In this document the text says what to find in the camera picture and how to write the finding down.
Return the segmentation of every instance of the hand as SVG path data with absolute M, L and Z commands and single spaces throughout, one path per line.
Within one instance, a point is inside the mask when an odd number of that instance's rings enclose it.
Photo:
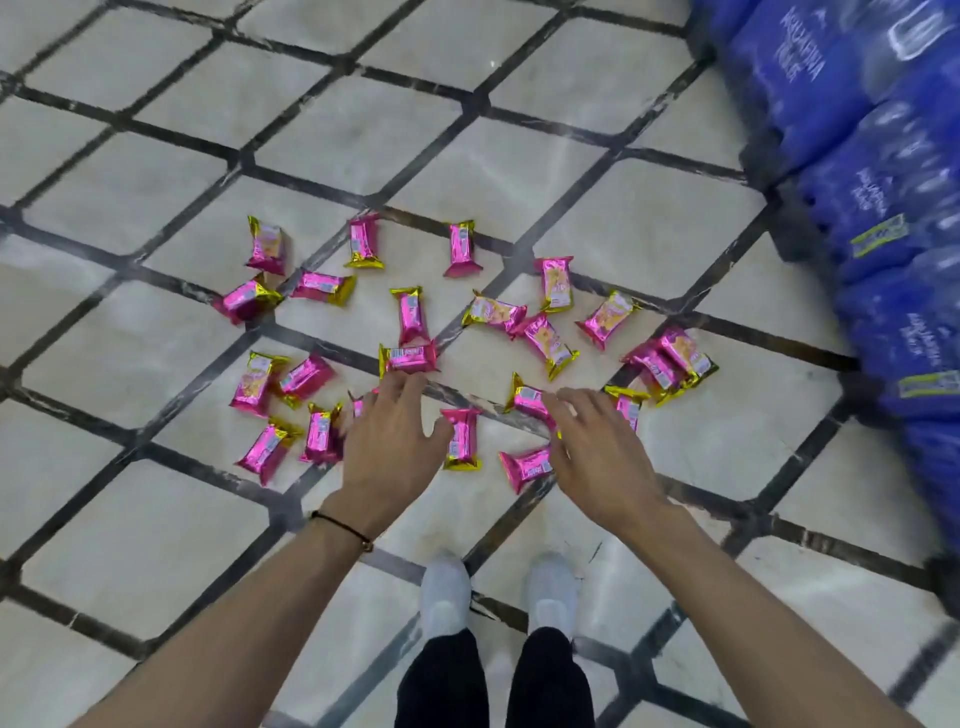
M 550 465 L 560 489 L 589 519 L 621 536 L 668 504 L 646 450 L 610 397 L 562 389 L 544 392 L 543 404 L 564 436 L 550 443 Z
M 388 372 L 380 394 L 364 397 L 363 414 L 344 443 L 344 484 L 321 508 L 375 539 L 413 503 L 444 462 L 453 425 L 441 415 L 423 434 L 420 398 L 426 376 Z

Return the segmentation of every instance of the person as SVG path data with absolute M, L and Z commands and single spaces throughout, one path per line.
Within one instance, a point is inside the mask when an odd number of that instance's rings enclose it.
M 340 490 L 260 569 L 201 612 L 75 728 L 257 728 L 327 602 L 363 553 L 416 500 L 452 436 L 423 434 L 423 375 L 387 374 L 345 442 Z M 561 490 L 670 590 L 750 721 L 759 728 L 922 728 L 847 658 L 741 569 L 660 491 L 650 460 L 608 398 L 544 394 L 563 439 L 550 462 Z M 593 725 L 572 660 L 576 585 L 556 555 L 527 579 L 530 634 L 508 703 L 510 728 Z M 397 694 L 396 726 L 486 728 L 483 669 L 466 629 L 467 573 L 441 554 L 421 585 L 429 638 Z

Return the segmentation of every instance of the shoe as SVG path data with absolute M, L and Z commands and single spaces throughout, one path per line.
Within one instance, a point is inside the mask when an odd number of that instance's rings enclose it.
M 467 629 L 470 610 L 470 577 L 464 562 L 440 550 L 420 582 L 420 624 L 427 640 L 455 635 Z
M 577 621 L 577 578 L 559 553 L 544 553 L 530 565 L 523 584 L 524 603 L 530 620 L 527 634 L 541 627 L 555 627 L 573 639 Z

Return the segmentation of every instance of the white marble tile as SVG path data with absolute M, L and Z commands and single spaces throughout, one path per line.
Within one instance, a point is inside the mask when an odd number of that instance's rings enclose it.
M 577 269 L 577 259 L 570 264 Z M 540 310 L 542 282 L 537 276 L 521 275 L 498 298 L 514 305 L 529 306 L 528 315 Z M 620 357 L 646 340 L 663 320 L 653 311 L 637 311 L 627 319 L 600 352 L 576 326 L 588 318 L 603 299 L 592 293 L 574 290 L 574 306 L 553 314 L 550 323 L 561 339 L 580 356 L 560 372 L 552 382 L 547 379 L 542 357 L 523 338 L 511 341 L 502 331 L 483 326 L 468 327 L 444 354 L 441 371 L 434 377 L 486 400 L 504 403 L 510 393 L 510 377 L 517 372 L 523 381 L 540 389 L 589 387 L 599 389 L 620 369 Z
M 948 619 L 928 592 L 779 539 L 754 541 L 737 561 L 884 690 Z M 664 685 L 743 716 L 689 622 L 654 668 Z
M 720 371 L 683 397 L 644 407 L 638 434 L 658 473 L 737 500 L 755 497 L 840 398 L 836 374 L 691 334 Z
M 708 68 L 631 146 L 740 169 L 746 143 L 720 72 Z
M 226 169 L 217 158 L 120 133 L 24 210 L 24 218 L 125 255 L 160 232 Z
M 537 244 L 581 272 L 663 298 L 686 293 L 763 207 L 731 182 L 618 162 Z
M 852 355 L 823 285 L 808 267 L 780 260 L 766 232 L 713 287 L 697 310 Z
M 104 128 L 23 99 L 0 106 L 0 205 L 12 205 Z
M 137 118 L 240 148 L 328 70 L 316 63 L 226 43 Z
M 350 207 L 241 177 L 147 258 L 145 265 L 228 293 L 256 273 L 244 266 L 252 249 L 247 215 L 286 231 L 287 273 L 292 274 L 354 214 Z
M 0 242 L 0 364 L 9 366 L 111 271 L 11 235 Z
M 937 526 L 887 433 L 851 420 L 790 489 L 777 513 L 908 564 L 939 550 Z
M 391 200 L 438 220 L 476 220 L 516 240 L 600 158 L 569 139 L 477 119 Z
M 0 558 L 9 557 L 120 446 L 18 402 L 0 404 Z
M 400 7 L 402 0 L 264 0 L 240 30 L 325 53 L 346 53 Z
M 348 76 L 318 96 L 257 152 L 256 160 L 297 177 L 370 194 L 459 115 L 460 105 L 453 101 Z
M 0 604 L 5 728 L 63 728 L 99 701 L 133 660 L 12 602 Z
M 264 508 L 141 460 L 27 562 L 23 580 L 147 640 L 266 527 Z
M 554 14 L 511 0 L 427 0 L 360 61 L 473 89 Z
M 120 8 L 42 63 L 27 83 L 103 109 L 124 109 L 209 40 L 206 28 Z
M 690 65 L 682 40 L 575 18 L 491 94 L 494 106 L 619 133 Z
M 240 335 L 212 306 L 124 283 L 24 373 L 23 383 L 123 427 L 140 427 Z

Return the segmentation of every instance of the black bracelet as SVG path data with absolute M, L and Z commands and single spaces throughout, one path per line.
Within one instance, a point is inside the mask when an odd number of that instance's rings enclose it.
M 350 528 L 346 523 L 340 523 L 336 519 L 331 519 L 326 513 L 321 513 L 320 511 L 312 511 L 310 513 L 310 521 L 313 521 L 314 519 L 323 519 L 324 521 L 329 521 L 334 525 L 339 525 L 345 531 L 349 531 L 358 539 L 360 539 L 360 543 L 363 545 L 363 549 L 365 552 L 370 553 L 371 551 L 373 551 L 373 541 L 371 541 L 362 533 L 360 533 L 360 531 Z

